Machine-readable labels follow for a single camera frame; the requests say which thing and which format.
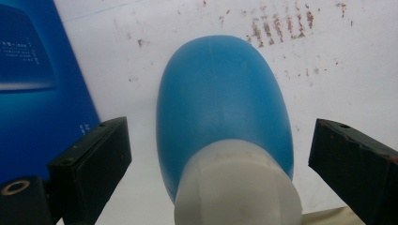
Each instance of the blue book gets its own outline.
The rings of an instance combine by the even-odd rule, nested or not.
[[[0,0],[0,183],[46,164],[99,123],[52,0]]]

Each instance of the white cap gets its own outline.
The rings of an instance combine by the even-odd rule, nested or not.
[[[212,143],[184,168],[176,225],[295,225],[299,195],[272,156],[241,140]]]

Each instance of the black plastic block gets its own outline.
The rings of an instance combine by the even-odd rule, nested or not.
[[[309,166],[366,224],[398,224],[393,149],[350,126],[318,119]]]
[[[126,117],[101,123],[47,166],[66,224],[95,224],[131,162]]]
[[[0,225],[54,224],[39,176],[11,180],[0,191]]]

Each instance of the blue bottle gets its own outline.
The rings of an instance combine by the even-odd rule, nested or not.
[[[300,224],[283,96],[247,42],[200,37],[177,50],[161,79],[157,142],[176,224]]]

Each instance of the reddish marks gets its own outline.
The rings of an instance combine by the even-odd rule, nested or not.
[[[287,17],[287,29],[289,30],[290,37],[294,39],[295,36],[293,35],[293,21],[291,16]]]
[[[273,16],[274,19],[274,28],[279,36],[279,39],[281,40],[281,42],[283,42],[283,33],[282,33],[282,29],[281,29],[281,21],[279,20],[278,14],[275,14]]]
[[[272,39],[271,29],[267,22],[264,22],[264,31],[266,31],[267,37],[269,38],[269,45],[275,44],[275,41]]]
[[[336,4],[336,7],[342,8],[342,18],[344,18],[345,11],[347,10],[347,5],[344,3]]]
[[[313,29],[314,16],[313,16],[313,13],[311,13],[311,11],[307,12],[307,22],[308,22],[308,25],[310,26],[310,29]]]
[[[301,23],[301,15],[298,15],[298,26],[299,26],[299,35],[298,38],[303,38],[305,37],[304,35],[304,26]]]
[[[258,29],[258,26],[257,26],[257,22],[258,22],[258,19],[254,18],[253,23],[252,23],[253,36],[255,36],[257,38],[258,42],[260,43],[258,48],[262,48],[262,47],[264,47],[264,43],[261,38],[261,31],[260,31],[260,29]]]

